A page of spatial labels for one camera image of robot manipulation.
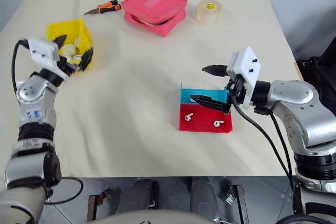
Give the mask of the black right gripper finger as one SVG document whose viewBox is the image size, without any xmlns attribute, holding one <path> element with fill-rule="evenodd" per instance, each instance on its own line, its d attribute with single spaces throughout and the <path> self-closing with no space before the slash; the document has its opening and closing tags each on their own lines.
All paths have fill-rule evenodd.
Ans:
<svg viewBox="0 0 336 224">
<path fill-rule="evenodd" d="M 231 98 L 229 98 L 227 102 L 216 101 L 211 97 L 204 95 L 190 95 L 190 98 L 206 108 L 221 111 L 224 114 L 229 114 L 230 108 L 232 106 Z"/>
<path fill-rule="evenodd" d="M 226 65 L 209 65 L 202 68 L 202 71 L 218 77 L 228 76 Z"/>
</svg>

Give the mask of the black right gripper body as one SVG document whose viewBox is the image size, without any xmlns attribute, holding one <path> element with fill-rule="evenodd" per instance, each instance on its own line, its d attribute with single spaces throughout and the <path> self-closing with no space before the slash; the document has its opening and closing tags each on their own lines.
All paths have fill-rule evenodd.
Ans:
<svg viewBox="0 0 336 224">
<path fill-rule="evenodd" d="M 238 104 L 243 104 L 246 95 L 246 89 L 244 87 L 245 79 L 242 75 L 238 74 L 234 79 L 230 79 L 226 90 L 227 94 L 227 104 L 232 104 L 232 96 L 236 97 L 236 102 Z"/>
</svg>

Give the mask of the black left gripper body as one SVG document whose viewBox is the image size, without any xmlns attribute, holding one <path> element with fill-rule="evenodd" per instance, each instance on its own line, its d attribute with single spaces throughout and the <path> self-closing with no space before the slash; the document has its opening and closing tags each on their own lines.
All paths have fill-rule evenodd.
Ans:
<svg viewBox="0 0 336 224">
<path fill-rule="evenodd" d="M 77 65 L 73 65 L 67 62 L 67 58 L 59 56 L 59 61 L 57 62 L 58 68 L 65 74 L 73 74 L 79 69 Z"/>
</svg>

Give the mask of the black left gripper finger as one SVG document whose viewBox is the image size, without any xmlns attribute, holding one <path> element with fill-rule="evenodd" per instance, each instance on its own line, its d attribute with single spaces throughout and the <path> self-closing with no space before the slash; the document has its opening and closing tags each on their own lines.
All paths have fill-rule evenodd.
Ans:
<svg viewBox="0 0 336 224">
<path fill-rule="evenodd" d="M 81 57 L 81 62 L 78 64 L 79 71 L 85 71 L 91 63 L 93 56 L 93 47 L 89 48 Z"/>
<path fill-rule="evenodd" d="M 53 48 L 54 48 L 55 50 L 59 50 L 59 49 L 61 49 L 62 46 L 64 45 L 66 39 L 67 39 L 67 35 L 61 35 L 61 36 L 56 37 L 56 38 L 52 41 Z"/>
</svg>

